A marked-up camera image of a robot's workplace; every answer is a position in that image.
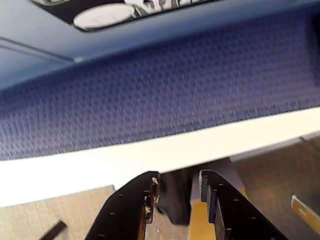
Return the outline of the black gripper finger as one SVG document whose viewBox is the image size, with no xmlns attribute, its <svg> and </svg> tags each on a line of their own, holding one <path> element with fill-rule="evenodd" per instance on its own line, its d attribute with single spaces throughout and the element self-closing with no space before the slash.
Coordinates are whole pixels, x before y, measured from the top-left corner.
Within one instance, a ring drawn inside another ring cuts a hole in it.
<svg viewBox="0 0 320 240">
<path fill-rule="evenodd" d="M 160 173 L 147 171 L 115 191 L 104 203 L 86 240 L 143 240 L 160 199 Z"/>
<path fill-rule="evenodd" d="M 286 240 L 237 188 L 219 173 L 199 173 L 201 201 L 207 204 L 208 222 L 217 240 Z"/>
</svg>

